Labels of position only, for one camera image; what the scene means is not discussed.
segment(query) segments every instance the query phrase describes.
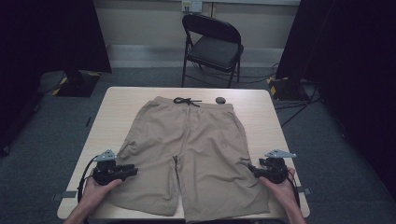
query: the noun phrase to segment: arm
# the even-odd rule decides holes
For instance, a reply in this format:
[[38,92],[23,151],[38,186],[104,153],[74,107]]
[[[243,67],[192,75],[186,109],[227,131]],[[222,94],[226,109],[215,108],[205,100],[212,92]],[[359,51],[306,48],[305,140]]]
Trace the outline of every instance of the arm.
[[[293,179],[295,170],[289,168],[291,174],[289,179]],[[303,214],[297,205],[294,197],[292,185],[288,180],[280,184],[274,184],[265,177],[260,177],[260,181],[274,194],[279,203],[285,208],[286,214],[291,224],[305,224]]]
[[69,223],[83,223],[96,207],[102,202],[109,191],[122,183],[122,180],[116,179],[108,185],[101,186],[89,177],[85,184],[84,193],[82,194],[81,201],[70,213],[69,217],[64,221],[64,224]]

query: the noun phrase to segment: gray carpet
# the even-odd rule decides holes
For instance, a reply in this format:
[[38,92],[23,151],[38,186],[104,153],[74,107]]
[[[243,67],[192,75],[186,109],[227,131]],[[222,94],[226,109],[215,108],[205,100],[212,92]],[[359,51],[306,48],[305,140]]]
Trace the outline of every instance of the gray carpet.
[[[271,68],[242,68],[242,76],[271,73]],[[38,112],[10,145],[10,155],[0,159],[0,223],[62,223],[57,218],[60,202],[52,198],[66,189],[106,90],[112,86],[179,87],[180,74],[181,68],[116,68],[100,78],[91,98],[47,93]],[[41,89],[55,85],[60,75],[43,76]],[[225,87],[223,81],[208,81]],[[187,79],[186,87],[209,86]],[[267,89],[267,85],[263,81],[234,83],[232,88]],[[280,123],[299,109],[279,110]],[[313,191],[306,196],[311,210],[308,223],[396,223],[395,202],[366,159],[342,137],[337,119],[321,101],[288,122],[283,132],[290,151],[298,155],[294,163],[304,187]]]

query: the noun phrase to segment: table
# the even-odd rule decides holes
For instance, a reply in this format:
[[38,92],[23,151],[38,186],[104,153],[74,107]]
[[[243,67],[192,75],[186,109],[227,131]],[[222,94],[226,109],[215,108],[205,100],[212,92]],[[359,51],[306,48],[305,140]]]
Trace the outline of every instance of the table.
[[[253,165],[259,165],[259,158],[265,152],[273,149],[289,151],[285,137],[277,119],[274,106],[268,91],[264,90],[235,90],[235,89],[193,89],[193,88],[138,88],[138,87],[111,87],[99,108],[92,125],[87,142],[82,149],[76,169],[70,179],[66,191],[75,191],[82,173],[88,162],[96,155],[111,148],[116,154],[125,140],[134,117],[139,109],[156,96],[174,99],[176,97],[202,100],[203,103],[215,104],[219,96],[233,104],[236,116],[245,127],[247,145]],[[293,167],[291,159],[285,159],[287,166]],[[300,180],[295,175],[297,186]],[[304,217],[309,216],[309,207],[303,193],[300,193],[301,208]],[[76,198],[63,198],[58,209],[58,217],[65,219],[77,205]],[[239,218],[283,218],[284,209],[271,195],[269,200],[270,213],[249,215]],[[134,210],[116,207],[103,202],[92,214],[98,219],[183,219],[184,212],[179,196],[178,208],[172,217],[156,216]]]

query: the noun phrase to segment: drawstring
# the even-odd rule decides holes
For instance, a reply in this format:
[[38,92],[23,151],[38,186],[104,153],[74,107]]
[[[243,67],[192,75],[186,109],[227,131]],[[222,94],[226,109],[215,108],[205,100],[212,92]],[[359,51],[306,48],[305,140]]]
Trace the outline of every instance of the drawstring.
[[184,103],[186,103],[187,105],[195,105],[195,106],[200,107],[199,105],[196,105],[194,102],[202,102],[202,101],[192,101],[191,98],[184,99],[184,98],[181,98],[181,97],[177,97],[177,98],[174,99],[174,103],[175,104],[184,104]]

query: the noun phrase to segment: black folding chair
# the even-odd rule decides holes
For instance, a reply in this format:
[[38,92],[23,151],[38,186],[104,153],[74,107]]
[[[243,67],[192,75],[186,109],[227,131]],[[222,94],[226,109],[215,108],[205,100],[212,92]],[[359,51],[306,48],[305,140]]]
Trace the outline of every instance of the black folding chair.
[[[186,75],[187,61],[198,63],[201,70],[203,70],[201,65],[204,65],[224,73],[231,73],[227,88],[230,88],[235,72],[239,82],[241,55],[244,51],[239,32],[228,22],[202,15],[185,15],[182,22],[187,37],[181,87],[184,87],[185,77],[207,83],[197,77]],[[202,37],[196,43],[192,43],[191,33]]]

